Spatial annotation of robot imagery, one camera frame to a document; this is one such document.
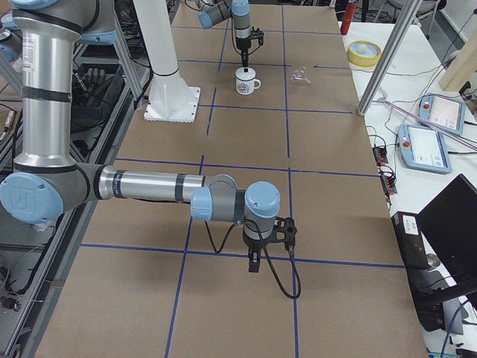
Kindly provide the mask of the white enamel mug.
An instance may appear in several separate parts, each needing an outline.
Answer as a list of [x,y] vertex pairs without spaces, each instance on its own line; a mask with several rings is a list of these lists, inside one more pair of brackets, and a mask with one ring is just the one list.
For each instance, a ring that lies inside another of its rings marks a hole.
[[251,95],[262,85],[262,82],[256,77],[256,71],[251,67],[238,68],[235,77],[236,92],[240,95]]

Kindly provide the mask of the clear plastic funnel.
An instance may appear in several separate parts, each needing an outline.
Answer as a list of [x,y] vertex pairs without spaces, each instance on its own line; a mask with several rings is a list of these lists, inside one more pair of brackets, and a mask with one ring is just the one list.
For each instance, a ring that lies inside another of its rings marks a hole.
[[296,69],[291,74],[291,81],[296,84],[310,84],[311,81],[306,75],[306,67],[301,66],[299,69]]

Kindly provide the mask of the red cylinder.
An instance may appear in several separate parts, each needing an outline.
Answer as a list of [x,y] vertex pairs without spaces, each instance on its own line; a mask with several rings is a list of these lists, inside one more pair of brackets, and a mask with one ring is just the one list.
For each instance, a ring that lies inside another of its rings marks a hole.
[[357,8],[358,2],[356,0],[349,0],[347,2],[346,10],[341,21],[340,32],[341,35],[347,35],[351,22]]

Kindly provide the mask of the yellow tape roll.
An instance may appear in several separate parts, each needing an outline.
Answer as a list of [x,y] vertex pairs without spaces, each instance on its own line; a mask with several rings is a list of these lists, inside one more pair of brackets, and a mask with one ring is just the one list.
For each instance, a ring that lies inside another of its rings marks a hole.
[[349,44],[347,49],[348,61],[359,67],[369,68],[374,67],[382,55],[382,49],[379,45],[367,41],[356,40]]

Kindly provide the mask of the near teach pendant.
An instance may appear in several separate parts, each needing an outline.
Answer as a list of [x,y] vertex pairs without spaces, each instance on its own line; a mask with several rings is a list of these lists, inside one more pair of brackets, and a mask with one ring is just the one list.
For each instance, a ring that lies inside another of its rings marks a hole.
[[430,128],[403,124],[397,134],[399,152],[405,166],[425,172],[452,172],[443,135]]

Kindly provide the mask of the teach pendant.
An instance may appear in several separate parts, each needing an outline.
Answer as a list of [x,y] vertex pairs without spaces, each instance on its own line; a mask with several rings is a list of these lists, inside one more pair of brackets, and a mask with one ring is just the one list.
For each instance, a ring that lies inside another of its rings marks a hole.
[[430,93],[420,100],[419,117],[451,134],[463,134],[465,109],[462,101]]
[[403,124],[397,134],[399,152],[405,166],[425,172],[452,172],[443,135],[430,128]]

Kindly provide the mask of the far teach pendant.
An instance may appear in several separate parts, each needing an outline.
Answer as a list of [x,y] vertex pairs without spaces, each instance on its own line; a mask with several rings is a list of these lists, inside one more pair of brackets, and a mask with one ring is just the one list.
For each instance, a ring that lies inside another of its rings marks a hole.
[[465,109],[462,101],[430,93],[420,100],[419,117],[451,134],[463,134]]

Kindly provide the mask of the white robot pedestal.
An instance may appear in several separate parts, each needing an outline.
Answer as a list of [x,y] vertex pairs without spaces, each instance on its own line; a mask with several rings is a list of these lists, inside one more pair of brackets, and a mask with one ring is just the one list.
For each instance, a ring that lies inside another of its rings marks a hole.
[[153,72],[145,119],[192,123],[200,88],[188,86],[180,74],[167,4],[154,0],[133,4]]

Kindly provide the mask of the aluminium frame post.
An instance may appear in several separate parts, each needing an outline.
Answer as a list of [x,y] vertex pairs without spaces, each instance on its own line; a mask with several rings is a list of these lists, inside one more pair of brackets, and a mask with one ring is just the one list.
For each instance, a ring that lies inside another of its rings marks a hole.
[[401,14],[397,19],[396,24],[386,42],[382,56],[380,57],[373,74],[366,86],[366,89],[361,97],[361,101],[357,107],[357,114],[364,116],[369,109],[375,94],[377,93],[380,85],[391,65],[391,62],[403,41],[404,36],[410,27],[413,18],[416,16],[417,11],[422,4],[422,0],[408,0],[401,10]]

